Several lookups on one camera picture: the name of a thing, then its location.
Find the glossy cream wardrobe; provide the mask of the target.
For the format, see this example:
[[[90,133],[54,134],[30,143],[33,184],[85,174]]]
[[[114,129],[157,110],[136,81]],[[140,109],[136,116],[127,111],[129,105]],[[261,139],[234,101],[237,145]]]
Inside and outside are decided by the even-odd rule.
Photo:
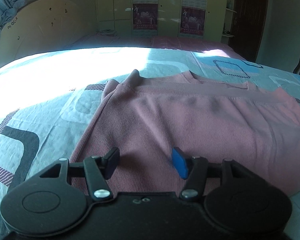
[[[133,29],[133,4],[136,3],[158,4],[157,30]],[[182,7],[206,11],[203,36],[180,33]],[[119,37],[196,37],[219,42],[225,8],[226,0],[96,0],[98,28],[109,30]]]

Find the pink knit sweater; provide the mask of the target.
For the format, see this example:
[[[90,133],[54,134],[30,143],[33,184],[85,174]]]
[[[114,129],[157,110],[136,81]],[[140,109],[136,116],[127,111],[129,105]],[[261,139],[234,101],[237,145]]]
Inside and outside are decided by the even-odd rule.
[[[300,104],[282,88],[231,84],[186,71],[109,80],[71,161],[120,150],[113,192],[179,192],[174,147],[211,163],[239,162],[287,195],[300,191]]]

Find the pink poster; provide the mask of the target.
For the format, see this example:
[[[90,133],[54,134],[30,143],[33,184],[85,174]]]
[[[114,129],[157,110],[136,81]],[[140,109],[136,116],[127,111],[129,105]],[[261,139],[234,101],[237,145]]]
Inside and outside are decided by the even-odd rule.
[[[133,29],[157,30],[158,4],[136,3],[133,4]]]
[[[182,7],[180,33],[203,36],[205,26],[205,13],[203,9]]]

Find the cream wooden headboard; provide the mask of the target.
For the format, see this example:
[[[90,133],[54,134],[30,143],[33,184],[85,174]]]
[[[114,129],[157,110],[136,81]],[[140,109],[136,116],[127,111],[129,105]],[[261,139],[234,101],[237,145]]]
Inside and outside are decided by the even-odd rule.
[[[23,7],[0,34],[0,68],[26,56],[63,50],[93,31],[70,0],[37,0]]]

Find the lower right pink poster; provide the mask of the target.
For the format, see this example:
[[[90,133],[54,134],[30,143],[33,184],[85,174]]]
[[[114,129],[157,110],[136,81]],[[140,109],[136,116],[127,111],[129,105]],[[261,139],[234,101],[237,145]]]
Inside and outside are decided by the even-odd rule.
[[[180,33],[203,36],[205,26],[205,13],[203,9],[182,7]]]

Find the lower left pink poster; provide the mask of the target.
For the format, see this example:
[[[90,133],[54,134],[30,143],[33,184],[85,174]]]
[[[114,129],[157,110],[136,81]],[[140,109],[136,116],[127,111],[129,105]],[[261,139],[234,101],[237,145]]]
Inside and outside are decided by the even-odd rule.
[[[133,29],[157,30],[158,4],[136,3],[133,4]]]

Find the cream corner shelf unit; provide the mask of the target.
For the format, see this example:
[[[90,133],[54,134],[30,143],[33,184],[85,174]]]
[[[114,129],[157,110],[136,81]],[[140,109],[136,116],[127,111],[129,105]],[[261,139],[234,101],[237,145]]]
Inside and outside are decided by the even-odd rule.
[[[234,5],[235,0],[226,0],[224,27],[221,42],[227,45],[229,45],[230,40],[234,37],[234,34],[232,33],[232,20],[234,16],[236,16]]]

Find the patterned light blue bed sheet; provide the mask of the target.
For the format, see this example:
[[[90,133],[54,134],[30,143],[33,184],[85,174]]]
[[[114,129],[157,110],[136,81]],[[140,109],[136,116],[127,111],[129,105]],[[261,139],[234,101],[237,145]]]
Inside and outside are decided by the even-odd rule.
[[[266,90],[283,88],[300,104],[300,76],[236,59],[223,50],[92,48],[36,54],[0,68],[0,202],[8,190],[58,158],[69,158],[109,79],[133,70],[162,77],[187,70]],[[0,219],[0,239],[6,230]]]

